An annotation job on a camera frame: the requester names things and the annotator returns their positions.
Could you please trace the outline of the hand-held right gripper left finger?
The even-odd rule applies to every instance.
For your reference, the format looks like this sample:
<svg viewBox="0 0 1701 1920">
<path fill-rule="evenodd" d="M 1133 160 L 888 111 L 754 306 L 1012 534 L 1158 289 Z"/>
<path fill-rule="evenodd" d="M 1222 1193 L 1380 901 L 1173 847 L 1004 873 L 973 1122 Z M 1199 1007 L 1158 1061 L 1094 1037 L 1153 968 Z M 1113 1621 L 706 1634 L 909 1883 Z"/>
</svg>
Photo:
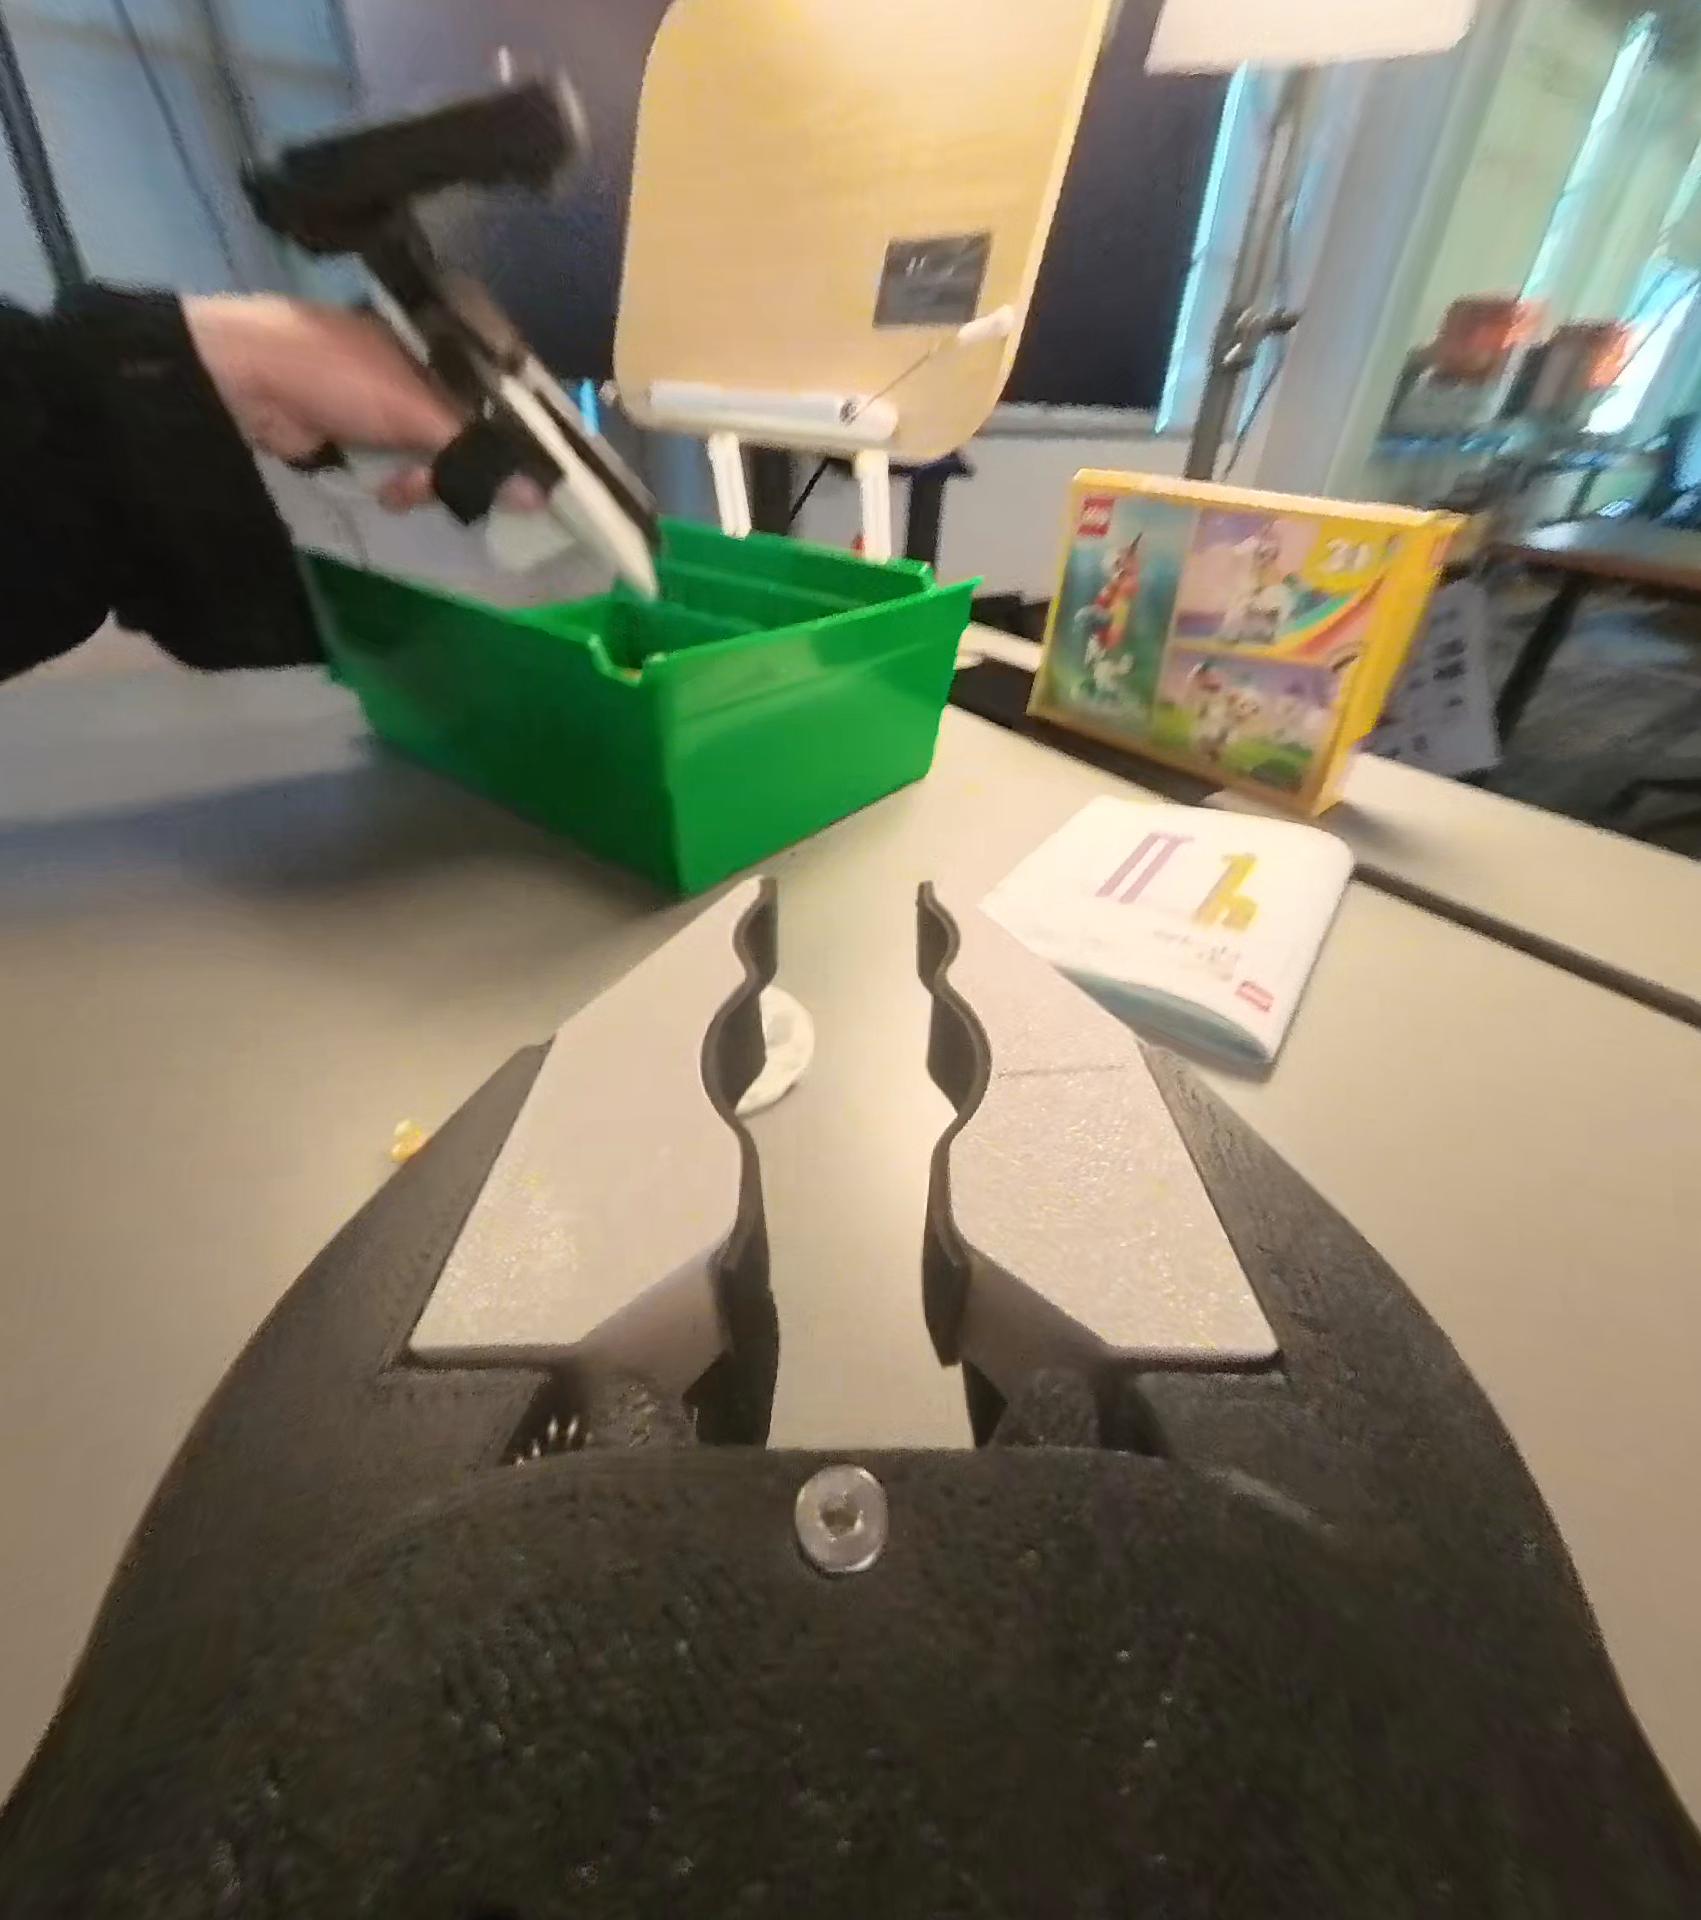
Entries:
<svg viewBox="0 0 1701 1920">
<path fill-rule="evenodd" d="M 767 876 L 730 886 L 545 1043 L 408 1335 L 420 1363 L 644 1380 L 705 1439 L 767 1443 L 781 1330 L 741 1101 L 776 904 Z"/>
</svg>

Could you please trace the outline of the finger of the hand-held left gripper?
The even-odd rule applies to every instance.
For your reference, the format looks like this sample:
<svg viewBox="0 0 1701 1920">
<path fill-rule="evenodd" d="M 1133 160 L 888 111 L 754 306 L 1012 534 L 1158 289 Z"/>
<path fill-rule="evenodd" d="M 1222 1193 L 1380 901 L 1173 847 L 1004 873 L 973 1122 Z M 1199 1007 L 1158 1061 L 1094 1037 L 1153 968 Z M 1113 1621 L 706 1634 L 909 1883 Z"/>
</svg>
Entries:
<svg viewBox="0 0 1701 1920">
<path fill-rule="evenodd" d="M 608 505 L 615 508 L 611 518 L 621 525 L 624 524 L 633 540 L 640 538 L 652 558 L 658 556 L 665 548 L 665 529 L 647 481 L 616 445 L 591 423 L 565 381 L 549 370 L 532 348 L 525 350 L 525 389 L 537 397 L 579 468 L 594 477 Z"/>
<path fill-rule="evenodd" d="M 627 587 L 644 598 L 661 594 L 658 556 L 650 556 L 640 538 L 630 538 L 627 525 L 611 518 L 608 505 L 594 477 L 579 468 L 556 430 L 542 413 L 537 397 L 527 393 L 525 377 L 503 380 L 503 408 L 511 411 L 556 468 L 556 479 L 539 479 L 551 510 L 571 531 L 591 544 L 605 564 L 611 564 Z"/>
</svg>

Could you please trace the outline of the white round studded plate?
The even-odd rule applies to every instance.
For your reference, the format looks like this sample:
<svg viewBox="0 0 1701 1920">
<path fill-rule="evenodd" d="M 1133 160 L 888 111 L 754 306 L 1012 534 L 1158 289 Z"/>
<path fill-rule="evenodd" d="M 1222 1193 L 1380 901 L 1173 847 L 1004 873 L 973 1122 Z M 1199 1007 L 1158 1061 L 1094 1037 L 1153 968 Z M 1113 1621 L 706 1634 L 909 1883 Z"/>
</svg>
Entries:
<svg viewBox="0 0 1701 1920">
<path fill-rule="evenodd" d="M 764 1061 L 736 1099 L 736 1116 L 750 1120 L 782 1101 L 815 1061 L 815 1017 L 781 985 L 759 995 Z"/>
</svg>

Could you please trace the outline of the bright rectangular light panel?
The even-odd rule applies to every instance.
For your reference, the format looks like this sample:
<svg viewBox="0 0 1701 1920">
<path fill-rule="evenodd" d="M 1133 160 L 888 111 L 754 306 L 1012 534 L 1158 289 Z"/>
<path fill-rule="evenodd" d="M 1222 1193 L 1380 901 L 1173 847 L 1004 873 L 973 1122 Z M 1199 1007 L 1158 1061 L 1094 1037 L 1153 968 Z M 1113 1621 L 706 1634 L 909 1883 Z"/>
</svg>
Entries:
<svg viewBox="0 0 1701 1920">
<path fill-rule="evenodd" d="M 1244 65 L 1420 58 L 1464 39 L 1477 9 L 1475 1 L 1163 1 L 1147 72 L 1213 76 Z"/>
</svg>

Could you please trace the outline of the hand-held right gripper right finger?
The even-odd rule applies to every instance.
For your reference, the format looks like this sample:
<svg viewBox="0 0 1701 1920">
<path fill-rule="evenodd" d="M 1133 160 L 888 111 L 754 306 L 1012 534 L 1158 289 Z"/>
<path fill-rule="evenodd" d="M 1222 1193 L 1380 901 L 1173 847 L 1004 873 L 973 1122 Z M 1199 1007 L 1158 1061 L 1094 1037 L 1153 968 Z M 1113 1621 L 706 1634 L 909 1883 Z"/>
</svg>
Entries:
<svg viewBox="0 0 1701 1920">
<path fill-rule="evenodd" d="M 988 914 L 927 880 L 915 961 L 952 1116 L 928 1172 L 920 1295 L 976 1445 L 1043 1378 L 1112 1399 L 1259 1376 L 1277 1333 L 1146 1043 Z"/>
</svg>

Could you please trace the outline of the person's left forearm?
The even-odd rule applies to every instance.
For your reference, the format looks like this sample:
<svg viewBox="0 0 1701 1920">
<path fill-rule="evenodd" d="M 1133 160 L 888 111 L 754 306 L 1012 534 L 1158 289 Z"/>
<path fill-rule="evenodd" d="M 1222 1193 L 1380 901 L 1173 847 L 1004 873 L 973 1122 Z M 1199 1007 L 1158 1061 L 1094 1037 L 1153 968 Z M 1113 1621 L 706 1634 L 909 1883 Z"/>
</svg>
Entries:
<svg viewBox="0 0 1701 1920">
<path fill-rule="evenodd" d="M 106 622 L 222 673 L 319 664 L 292 540 L 176 293 L 0 299 L 0 683 Z"/>
</svg>

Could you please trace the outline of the yellow toy set box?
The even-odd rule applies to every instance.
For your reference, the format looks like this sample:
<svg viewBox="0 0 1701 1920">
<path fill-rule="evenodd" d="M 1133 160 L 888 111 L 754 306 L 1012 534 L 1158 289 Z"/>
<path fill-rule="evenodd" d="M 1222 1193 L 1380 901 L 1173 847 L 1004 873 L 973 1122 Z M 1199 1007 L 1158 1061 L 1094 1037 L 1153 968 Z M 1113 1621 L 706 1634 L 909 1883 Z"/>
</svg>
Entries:
<svg viewBox="0 0 1701 1920">
<path fill-rule="evenodd" d="M 1083 468 L 1027 709 L 1319 817 L 1464 528 L 1446 510 Z"/>
</svg>

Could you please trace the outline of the thick instruction booklet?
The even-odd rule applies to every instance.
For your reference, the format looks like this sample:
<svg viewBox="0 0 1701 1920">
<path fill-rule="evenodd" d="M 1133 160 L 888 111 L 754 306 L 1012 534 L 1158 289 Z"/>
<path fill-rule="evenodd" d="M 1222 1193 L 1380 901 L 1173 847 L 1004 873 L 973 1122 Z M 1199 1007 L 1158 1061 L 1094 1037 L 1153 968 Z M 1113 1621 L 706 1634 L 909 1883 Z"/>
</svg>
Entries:
<svg viewBox="0 0 1701 1920">
<path fill-rule="evenodd" d="M 1266 1075 L 1354 876 L 1323 827 L 1104 795 L 981 905 L 1143 1039 Z"/>
</svg>

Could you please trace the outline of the green plastic bin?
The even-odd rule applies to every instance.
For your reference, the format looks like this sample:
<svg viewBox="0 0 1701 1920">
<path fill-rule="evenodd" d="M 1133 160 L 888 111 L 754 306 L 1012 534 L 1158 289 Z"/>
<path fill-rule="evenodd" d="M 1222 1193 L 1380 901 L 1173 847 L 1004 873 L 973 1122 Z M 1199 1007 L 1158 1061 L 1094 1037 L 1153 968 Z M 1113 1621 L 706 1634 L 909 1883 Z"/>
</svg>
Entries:
<svg viewBox="0 0 1701 1920">
<path fill-rule="evenodd" d="M 973 582 L 662 518 L 658 594 L 529 608 L 300 554 L 371 732 L 692 897 L 927 776 Z"/>
</svg>

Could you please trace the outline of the grey light stand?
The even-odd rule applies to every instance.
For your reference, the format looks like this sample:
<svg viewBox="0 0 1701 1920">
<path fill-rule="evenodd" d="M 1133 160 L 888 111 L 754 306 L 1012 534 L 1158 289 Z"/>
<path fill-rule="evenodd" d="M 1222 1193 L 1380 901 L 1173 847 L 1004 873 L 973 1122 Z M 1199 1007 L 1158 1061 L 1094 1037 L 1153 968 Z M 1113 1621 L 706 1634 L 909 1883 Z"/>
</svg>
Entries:
<svg viewBox="0 0 1701 1920">
<path fill-rule="evenodd" d="M 1199 481 L 1217 475 L 1226 443 L 1238 439 L 1233 421 L 1239 415 L 1242 385 L 1263 343 L 1296 328 L 1285 296 L 1285 256 L 1313 105 L 1313 76 L 1303 65 L 1290 65 L 1282 76 L 1263 140 L 1245 234 L 1191 433 L 1185 471 Z"/>
</svg>

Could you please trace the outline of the printed white sheet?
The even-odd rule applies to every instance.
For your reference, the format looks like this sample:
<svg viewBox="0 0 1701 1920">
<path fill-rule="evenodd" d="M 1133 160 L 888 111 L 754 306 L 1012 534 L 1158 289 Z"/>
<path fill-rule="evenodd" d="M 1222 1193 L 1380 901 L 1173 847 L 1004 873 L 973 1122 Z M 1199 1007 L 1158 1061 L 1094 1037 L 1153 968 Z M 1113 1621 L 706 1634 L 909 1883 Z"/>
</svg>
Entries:
<svg viewBox="0 0 1701 1920">
<path fill-rule="evenodd" d="M 1502 758 L 1489 682 L 1492 596 L 1483 579 L 1442 585 L 1368 756 L 1439 777 L 1487 773 Z"/>
</svg>

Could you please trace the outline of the black light stand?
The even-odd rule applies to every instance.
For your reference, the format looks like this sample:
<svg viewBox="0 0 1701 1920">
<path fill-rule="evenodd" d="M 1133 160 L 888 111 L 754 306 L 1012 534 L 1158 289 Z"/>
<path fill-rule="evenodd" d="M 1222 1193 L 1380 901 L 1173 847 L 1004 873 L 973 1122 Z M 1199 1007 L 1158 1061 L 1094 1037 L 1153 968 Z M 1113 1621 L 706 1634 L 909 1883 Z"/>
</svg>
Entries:
<svg viewBox="0 0 1701 1920">
<path fill-rule="evenodd" d="M 28 222 L 56 293 L 82 288 L 89 265 L 52 172 L 47 135 L 30 96 L 15 38 L 0 8 L 0 134 Z"/>
</svg>

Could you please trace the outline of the person's left hand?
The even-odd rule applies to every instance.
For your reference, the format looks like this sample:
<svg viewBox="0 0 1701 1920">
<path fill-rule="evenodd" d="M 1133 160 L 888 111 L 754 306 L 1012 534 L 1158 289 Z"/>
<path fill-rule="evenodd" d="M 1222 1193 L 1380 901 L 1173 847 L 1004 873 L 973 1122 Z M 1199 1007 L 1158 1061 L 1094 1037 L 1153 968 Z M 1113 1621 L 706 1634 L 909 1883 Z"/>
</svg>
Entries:
<svg viewBox="0 0 1701 1920">
<path fill-rule="evenodd" d="M 326 445 L 390 458 L 382 508 L 436 504 L 433 464 L 465 426 L 454 396 L 379 317 L 275 293 L 184 296 L 191 345 L 253 450 L 282 461 Z"/>
</svg>

